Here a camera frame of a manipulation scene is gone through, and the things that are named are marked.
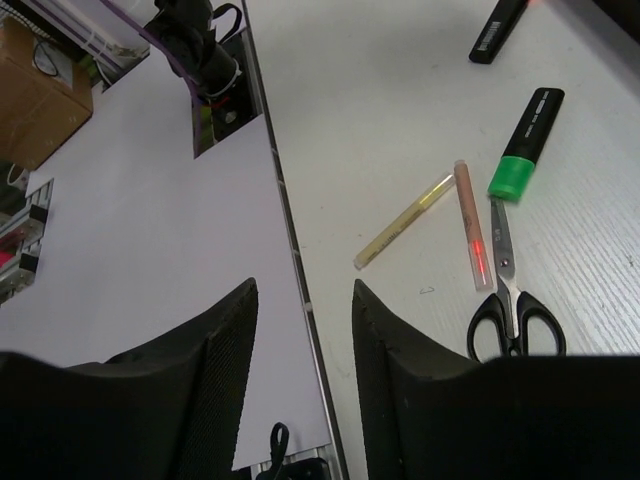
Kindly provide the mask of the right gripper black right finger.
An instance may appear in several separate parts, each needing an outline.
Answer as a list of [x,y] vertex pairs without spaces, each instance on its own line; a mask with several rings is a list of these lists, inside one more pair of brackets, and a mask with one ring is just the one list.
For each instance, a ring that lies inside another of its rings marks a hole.
[[352,336],[372,479],[635,479],[635,356],[478,363],[354,285]]

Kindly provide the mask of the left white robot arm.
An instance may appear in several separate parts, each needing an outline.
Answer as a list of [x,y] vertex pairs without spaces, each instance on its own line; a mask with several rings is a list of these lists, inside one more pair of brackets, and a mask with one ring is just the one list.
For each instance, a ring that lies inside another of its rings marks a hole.
[[[158,12],[145,30],[172,56],[174,72],[188,79],[203,98],[216,98],[229,90],[241,70],[222,44],[240,30],[240,8],[232,3],[213,7],[201,0],[156,1],[154,5]],[[234,14],[234,22],[223,37],[217,38],[212,22],[229,12]]]

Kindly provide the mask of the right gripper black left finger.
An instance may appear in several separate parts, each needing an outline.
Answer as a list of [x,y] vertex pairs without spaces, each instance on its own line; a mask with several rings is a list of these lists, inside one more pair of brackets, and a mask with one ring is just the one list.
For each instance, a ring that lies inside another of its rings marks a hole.
[[258,316],[248,279],[103,363],[1,356],[5,479],[227,479]]

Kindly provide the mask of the orange cap black highlighter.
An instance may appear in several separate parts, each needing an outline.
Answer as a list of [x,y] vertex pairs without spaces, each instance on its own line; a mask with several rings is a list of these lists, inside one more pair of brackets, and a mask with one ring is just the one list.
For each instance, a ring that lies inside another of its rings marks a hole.
[[491,64],[528,4],[528,0],[499,0],[476,39],[468,59],[476,64]]

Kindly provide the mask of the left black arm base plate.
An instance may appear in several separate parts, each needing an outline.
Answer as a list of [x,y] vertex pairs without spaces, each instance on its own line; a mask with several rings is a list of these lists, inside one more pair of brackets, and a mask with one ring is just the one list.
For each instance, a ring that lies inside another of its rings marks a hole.
[[194,157],[233,135],[264,113],[258,62],[249,28],[223,46],[238,61],[241,75],[230,92],[216,100],[193,106]]

